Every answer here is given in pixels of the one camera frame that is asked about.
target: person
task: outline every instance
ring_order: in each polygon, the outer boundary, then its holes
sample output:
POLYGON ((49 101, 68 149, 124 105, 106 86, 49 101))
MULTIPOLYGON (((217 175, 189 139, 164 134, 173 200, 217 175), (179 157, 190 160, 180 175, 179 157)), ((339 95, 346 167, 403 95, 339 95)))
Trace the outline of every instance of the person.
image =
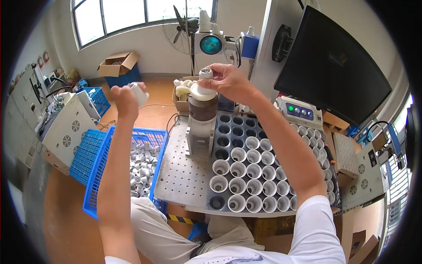
MULTIPOLYGON (((214 79, 198 81, 250 106, 270 139, 298 199, 289 254, 263 251, 242 218, 211 215, 211 241, 193 243, 177 234, 145 197, 130 197, 132 128, 138 105, 128 86, 112 87, 118 119, 98 190, 97 217, 108 264, 139 264, 138 250, 155 264, 346 263, 336 236, 324 173, 312 150, 269 100, 233 65, 212 64, 214 79)), ((144 83, 139 83, 146 91, 144 83)))

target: blue lens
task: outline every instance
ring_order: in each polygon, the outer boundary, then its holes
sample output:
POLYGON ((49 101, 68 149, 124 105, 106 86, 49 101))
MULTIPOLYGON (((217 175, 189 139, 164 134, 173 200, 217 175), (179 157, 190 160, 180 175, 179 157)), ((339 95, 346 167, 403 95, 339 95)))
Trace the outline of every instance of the blue lens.
POLYGON ((201 39, 199 47, 205 54, 214 55, 221 51, 222 43, 218 37, 209 35, 201 39))

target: window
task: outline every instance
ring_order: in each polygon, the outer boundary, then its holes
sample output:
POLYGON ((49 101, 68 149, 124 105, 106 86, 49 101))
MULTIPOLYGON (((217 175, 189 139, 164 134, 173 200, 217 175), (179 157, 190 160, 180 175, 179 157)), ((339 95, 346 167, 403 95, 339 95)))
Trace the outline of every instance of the window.
MULTIPOLYGON (((71 0, 79 46, 84 48, 103 38, 133 28, 176 22, 186 15, 185 0, 71 0)), ((216 19, 217 0, 187 0, 189 18, 199 18, 206 10, 211 21, 216 19)))

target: window frame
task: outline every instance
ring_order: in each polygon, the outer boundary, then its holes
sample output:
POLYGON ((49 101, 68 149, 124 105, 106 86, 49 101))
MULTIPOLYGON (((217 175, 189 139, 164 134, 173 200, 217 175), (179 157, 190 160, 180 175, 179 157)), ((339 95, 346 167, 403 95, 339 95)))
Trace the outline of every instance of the window frame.
MULTIPOLYGON (((78 23, 76 20, 76 9, 82 5, 86 0, 82 0, 79 4, 77 4, 77 6, 75 6, 75 0, 71 0, 71 10, 72 10, 72 16, 73 16, 73 23, 75 26, 75 32, 76 32, 76 37, 78 39, 78 46, 79 46, 79 50, 86 48, 96 42, 99 42, 105 38, 129 31, 129 30, 133 30, 133 29, 138 29, 138 28, 143 28, 143 27, 149 27, 149 26, 154 26, 154 25, 160 25, 160 24, 166 24, 166 23, 174 23, 177 22, 176 19, 164 19, 164 20, 158 20, 158 21, 152 21, 149 22, 148 21, 148 10, 147 10, 147 0, 143 0, 143 9, 144 9, 144 16, 145 16, 145 23, 142 24, 136 24, 130 27, 125 27, 122 28, 120 30, 116 30, 113 31, 111 33, 107 33, 107 28, 106 28, 106 20, 104 17, 104 9, 103 9, 103 0, 98 0, 100 2, 100 13, 101 13, 101 22, 103 24, 103 31, 104 31, 104 36, 100 37, 100 38, 96 38, 95 40, 86 43, 85 45, 82 45, 81 43, 81 37, 79 36, 79 29, 78 29, 78 23)), ((217 17, 217 5, 218 5, 218 0, 212 0, 212 11, 211 11, 211 22, 215 22, 216 21, 216 17, 217 17)))

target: yellow black warning tape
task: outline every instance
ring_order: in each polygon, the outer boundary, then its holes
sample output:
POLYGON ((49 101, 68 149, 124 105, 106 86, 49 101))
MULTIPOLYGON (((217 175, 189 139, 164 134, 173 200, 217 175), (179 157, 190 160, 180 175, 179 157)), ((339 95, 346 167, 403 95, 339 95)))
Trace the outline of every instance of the yellow black warning tape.
POLYGON ((165 216, 167 217, 167 219, 170 219, 170 220, 173 220, 173 221, 176 221, 176 222, 187 223, 187 224, 190 224, 190 225, 193 225, 194 223, 199 222, 198 220, 193 220, 193 219, 180 217, 180 216, 176 216, 176 215, 165 214, 165 216))

